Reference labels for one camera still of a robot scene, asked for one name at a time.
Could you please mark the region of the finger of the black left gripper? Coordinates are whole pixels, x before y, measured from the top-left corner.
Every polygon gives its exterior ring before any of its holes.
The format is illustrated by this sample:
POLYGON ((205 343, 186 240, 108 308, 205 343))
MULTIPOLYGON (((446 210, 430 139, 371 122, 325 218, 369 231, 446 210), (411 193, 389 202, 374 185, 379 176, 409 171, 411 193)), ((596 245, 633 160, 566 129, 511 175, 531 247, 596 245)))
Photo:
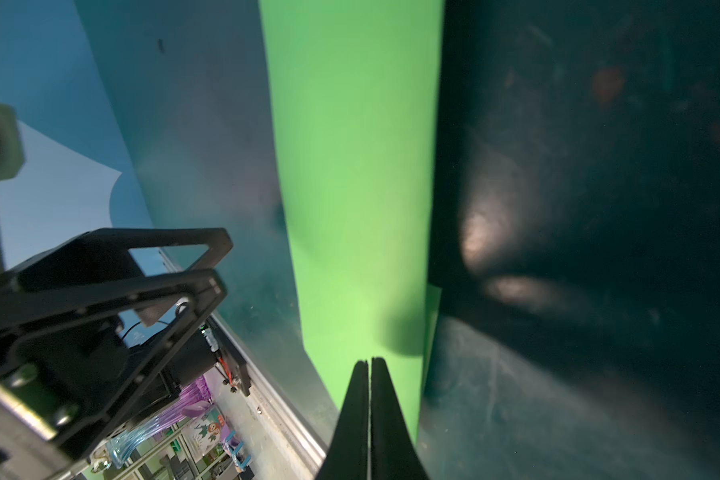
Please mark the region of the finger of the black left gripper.
POLYGON ((225 295, 211 270, 0 291, 0 407, 82 459, 208 367, 201 327, 225 295))
POLYGON ((233 248, 223 228, 102 228, 86 232, 42 252, 11 270, 11 287, 35 292, 143 277, 131 252, 164 247, 200 246, 206 251, 192 270, 215 267, 233 248))

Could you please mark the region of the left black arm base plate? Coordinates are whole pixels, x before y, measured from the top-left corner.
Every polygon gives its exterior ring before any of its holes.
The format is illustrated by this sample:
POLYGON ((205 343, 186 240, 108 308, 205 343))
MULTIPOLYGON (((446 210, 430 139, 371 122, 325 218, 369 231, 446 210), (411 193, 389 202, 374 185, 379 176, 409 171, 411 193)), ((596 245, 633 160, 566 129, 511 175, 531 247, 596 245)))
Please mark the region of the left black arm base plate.
POLYGON ((249 397, 252 382, 248 362, 215 316, 211 316, 205 325, 206 331, 213 337, 217 346, 215 352, 224 378, 223 382, 233 393, 241 393, 244 397, 249 397))

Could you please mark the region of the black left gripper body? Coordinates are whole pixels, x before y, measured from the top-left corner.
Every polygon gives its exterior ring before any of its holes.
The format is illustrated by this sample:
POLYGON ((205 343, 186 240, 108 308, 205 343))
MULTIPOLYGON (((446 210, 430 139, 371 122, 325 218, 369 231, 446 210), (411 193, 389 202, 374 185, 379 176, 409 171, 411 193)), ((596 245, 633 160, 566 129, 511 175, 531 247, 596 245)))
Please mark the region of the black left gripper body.
POLYGON ((175 337, 0 335, 0 455, 8 474, 45 479, 179 396, 175 337))

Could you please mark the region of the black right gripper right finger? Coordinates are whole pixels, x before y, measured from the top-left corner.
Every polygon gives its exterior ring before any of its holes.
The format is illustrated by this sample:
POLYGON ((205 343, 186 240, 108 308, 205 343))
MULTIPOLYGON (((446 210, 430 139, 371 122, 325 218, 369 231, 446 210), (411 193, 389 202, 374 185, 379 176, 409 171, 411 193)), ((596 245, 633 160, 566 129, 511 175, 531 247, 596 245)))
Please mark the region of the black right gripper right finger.
POLYGON ((427 480, 385 360, 374 357, 370 378, 370 465, 377 480, 427 480))

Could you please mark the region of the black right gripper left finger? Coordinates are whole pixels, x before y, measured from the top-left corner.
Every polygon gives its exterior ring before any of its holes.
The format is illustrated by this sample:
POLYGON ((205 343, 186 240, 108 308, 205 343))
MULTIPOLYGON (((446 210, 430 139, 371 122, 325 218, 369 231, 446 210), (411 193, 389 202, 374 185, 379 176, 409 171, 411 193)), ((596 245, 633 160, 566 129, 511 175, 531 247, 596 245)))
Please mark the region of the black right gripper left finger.
POLYGON ((338 422, 317 480, 363 480, 368 476, 369 368, 353 368, 338 422))

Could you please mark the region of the green square paper sheet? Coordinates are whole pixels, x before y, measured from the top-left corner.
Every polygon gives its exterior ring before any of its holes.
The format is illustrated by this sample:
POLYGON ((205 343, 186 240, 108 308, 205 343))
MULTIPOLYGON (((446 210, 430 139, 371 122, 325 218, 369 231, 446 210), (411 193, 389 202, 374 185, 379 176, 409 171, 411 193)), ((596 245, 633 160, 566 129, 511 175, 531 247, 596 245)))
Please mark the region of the green square paper sheet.
POLYGON ((444 5, 260 11, 305 351, 336 404, 357 361, 385 359, 416 437, 444 5))

